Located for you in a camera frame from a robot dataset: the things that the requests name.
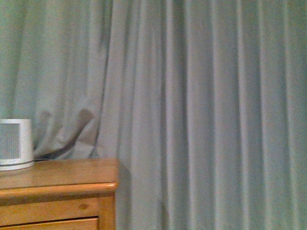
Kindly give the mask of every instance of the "dresser drawer front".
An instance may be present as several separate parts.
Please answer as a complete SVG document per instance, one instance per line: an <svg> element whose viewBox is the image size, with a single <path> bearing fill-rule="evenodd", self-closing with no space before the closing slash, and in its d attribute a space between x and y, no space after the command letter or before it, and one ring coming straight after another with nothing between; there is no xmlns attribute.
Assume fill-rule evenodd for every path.
<svg viewBox="0 0 307 230"><path fill-rule="evenodd" d="M25 224L2 227L0 230L97 230L98 218L74 219L65 221Z"/></svg>
<svg viewBox="0 0 307 230"><path fill-rule="evenodd" d="M96 216L97 198L0 206L0 226Z"/></svg>

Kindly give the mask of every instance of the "curtain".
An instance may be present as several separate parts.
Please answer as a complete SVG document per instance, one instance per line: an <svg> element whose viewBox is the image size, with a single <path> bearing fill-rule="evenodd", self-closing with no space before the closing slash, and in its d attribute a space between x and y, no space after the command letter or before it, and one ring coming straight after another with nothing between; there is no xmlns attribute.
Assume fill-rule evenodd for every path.
<svg viewBox="0 0 307 230"><path fill-rule="evenodd" d="M306 1L1 10L0 116L38 158L119 158L118 229L306 228Z"/></svg>

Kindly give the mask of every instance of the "air purifier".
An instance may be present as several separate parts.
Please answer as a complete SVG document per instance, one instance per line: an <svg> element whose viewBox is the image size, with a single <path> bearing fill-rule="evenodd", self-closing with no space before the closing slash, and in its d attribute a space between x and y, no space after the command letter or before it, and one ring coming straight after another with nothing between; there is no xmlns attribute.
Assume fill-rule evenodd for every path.
<svg viewBox="0 0 307 230"><path fill-rule="evenodd" d="M0 119L0 171L34 164L31 120Z"/></svg>

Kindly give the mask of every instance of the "gray mesh grille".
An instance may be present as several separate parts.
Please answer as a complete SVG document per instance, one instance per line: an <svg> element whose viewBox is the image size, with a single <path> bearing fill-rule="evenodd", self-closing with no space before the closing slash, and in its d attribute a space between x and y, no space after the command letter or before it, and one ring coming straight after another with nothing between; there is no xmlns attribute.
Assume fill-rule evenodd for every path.
<svg viewBox="0 0 307 230"><path fill-rule="evenodd" d="M0 124L0 160L19 157L19 124Z"/></svg>

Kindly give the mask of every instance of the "wood knot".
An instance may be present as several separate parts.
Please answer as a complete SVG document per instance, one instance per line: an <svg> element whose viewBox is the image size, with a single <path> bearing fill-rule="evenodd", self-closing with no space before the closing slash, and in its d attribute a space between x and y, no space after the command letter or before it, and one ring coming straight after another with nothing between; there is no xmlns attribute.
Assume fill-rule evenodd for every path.
<svg viewBox="0 0 307 230"><path fill-rule="evenodd" d="M81 205L79 205L79 209L81 209L81 210L85 210L85 209L87 209L88 207L89 207L88 204L81 204Z"/></svg>

